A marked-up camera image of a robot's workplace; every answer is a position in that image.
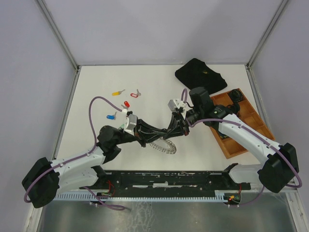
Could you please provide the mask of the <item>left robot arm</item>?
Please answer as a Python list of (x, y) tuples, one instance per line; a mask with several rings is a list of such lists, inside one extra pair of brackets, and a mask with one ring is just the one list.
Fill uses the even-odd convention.
[(66, 191), (91, 186), (103, 188), (107, 177), (101, 165), (116, 158), (121, 152), (118, 145), (138, 142), (146, 147), (159, 138), (167, 138), (169, 132), (169, 129), (156, 128), (134, 115), (127, 117), (121, 129), (103, 126), (91, 149), (65, 159), (38, 159), (22, 180), (26, 191), (24, 202), (41, 208)]

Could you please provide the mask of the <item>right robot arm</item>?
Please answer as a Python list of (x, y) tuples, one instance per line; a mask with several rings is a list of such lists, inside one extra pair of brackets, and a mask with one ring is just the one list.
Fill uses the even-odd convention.
[(236, 141), (259, 161), (253, 165), (233, 164), (221, 178), (225, 188), (233, 189), (240, 183), (260, 183), (278, 193), (284, 187), (302, 187), (295, 147), (268, 139), (227, 107), (215, 105), (205, 88), (184, 89), (181, 98), (170, 100), (168, 107), (177, 125), (169, 126), (167, 138), (172, 137), (175, 130), (186, 136), (190, 128), (203, 123)]

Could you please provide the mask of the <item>metal disc with keyrings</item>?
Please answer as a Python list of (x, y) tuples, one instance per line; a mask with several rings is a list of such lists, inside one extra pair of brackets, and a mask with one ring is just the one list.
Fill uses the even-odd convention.
[(174, 155), (177, 152), (176, 145), (170, 140), (159, 138), (151, 143), (149, 146), (162, 153)]

